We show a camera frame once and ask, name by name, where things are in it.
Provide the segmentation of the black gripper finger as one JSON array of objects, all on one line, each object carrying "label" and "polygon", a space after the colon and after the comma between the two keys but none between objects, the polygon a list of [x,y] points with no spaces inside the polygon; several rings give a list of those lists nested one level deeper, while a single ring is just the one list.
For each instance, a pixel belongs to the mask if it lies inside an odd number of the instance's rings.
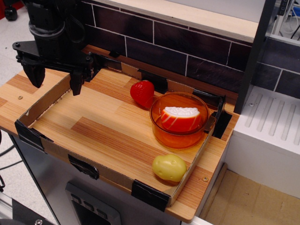
[{"label": "black gripper finger", "polygon": [[70,74],[70,88],[74,96],[80,95],[84,84],[83,74],[80,71],[73,71]]},{"label": "black gripper finger", "polygon": [[42,86],[45,78],[45,67],[43,64],[24,64],[23,70],[33,86],[36,88],[40,88]]}]

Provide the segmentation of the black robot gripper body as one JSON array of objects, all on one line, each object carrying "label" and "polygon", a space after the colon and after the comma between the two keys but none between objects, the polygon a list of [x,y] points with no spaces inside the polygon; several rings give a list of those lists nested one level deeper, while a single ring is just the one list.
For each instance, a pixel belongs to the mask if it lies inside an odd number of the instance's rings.
[{"label": "black robot gripper body", "polygon": [[59,21],[52,25],[46,21],[29,22],[33,41],[13,43],[16,60],[24,64],[43,64],[45,69],[72,73],[82,72],[84,81],[94,77],[94,60],[90,54],[81,52],[77,44],[85,38],[83,24],[79,20]]}]

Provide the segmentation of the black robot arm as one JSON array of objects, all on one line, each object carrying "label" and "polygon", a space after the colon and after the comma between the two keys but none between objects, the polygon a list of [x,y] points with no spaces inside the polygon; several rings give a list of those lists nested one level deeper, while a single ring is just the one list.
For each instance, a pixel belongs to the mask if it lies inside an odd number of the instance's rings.
[{"label": "black robot arm", "polygon": [[29,30],[33,41],[15,42],[19,62],[31,83],[40,88],[45,70],[70,74],[73,95],[94,74],[94,59],[79,46],[85,38],[82,5],[79,0],[26,0]]}]

